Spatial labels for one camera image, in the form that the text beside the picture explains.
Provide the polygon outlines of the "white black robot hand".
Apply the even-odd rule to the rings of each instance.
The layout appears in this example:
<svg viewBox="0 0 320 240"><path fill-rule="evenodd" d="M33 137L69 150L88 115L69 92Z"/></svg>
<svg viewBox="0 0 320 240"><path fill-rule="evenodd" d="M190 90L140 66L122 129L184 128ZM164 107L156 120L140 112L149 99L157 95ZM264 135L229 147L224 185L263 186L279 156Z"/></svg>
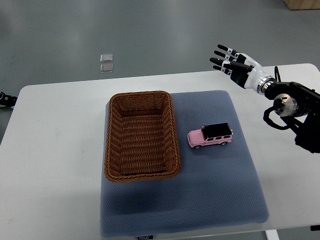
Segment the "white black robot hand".
<svg viewBox="0 0 320 240"><path fill-rule="evenodd" d="M243 89L252 89L263 95L268 85L276 79L263 71L263 67L245 53L238 52L230 47L219 44L215 50L217 57L209 60L213 69L226 74L234 83Z"/></svg>

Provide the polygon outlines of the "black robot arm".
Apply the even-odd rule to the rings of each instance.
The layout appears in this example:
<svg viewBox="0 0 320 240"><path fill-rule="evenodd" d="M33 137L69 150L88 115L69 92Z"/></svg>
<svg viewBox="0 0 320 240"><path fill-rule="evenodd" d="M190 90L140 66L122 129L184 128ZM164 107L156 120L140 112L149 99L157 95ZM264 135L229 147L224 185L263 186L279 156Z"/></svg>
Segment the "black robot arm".
<svg viewBox="0 0 320 240"><path fill-rule="evenodd" d="M266 83L262 92L273 101L263 120L278 130L292 130L295 144L311 153L320 152L320 94L297 82Z"/></svg>

